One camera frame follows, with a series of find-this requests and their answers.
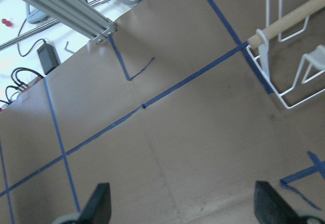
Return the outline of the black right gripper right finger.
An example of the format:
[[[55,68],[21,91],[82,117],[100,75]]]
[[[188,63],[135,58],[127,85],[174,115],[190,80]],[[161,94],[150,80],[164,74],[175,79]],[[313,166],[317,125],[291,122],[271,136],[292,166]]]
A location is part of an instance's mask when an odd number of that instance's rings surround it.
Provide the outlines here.
[[[254,214],[259,223],[305,223],[267,181],[256,181]]]

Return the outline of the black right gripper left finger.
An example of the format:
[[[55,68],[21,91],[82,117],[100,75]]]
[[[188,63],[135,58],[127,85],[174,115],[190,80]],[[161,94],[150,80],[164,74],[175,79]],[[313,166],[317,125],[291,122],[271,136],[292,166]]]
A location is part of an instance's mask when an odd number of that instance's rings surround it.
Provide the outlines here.
[[[78,223],[109,223],[112,216],[110,184],[99,183],[78,218]]]

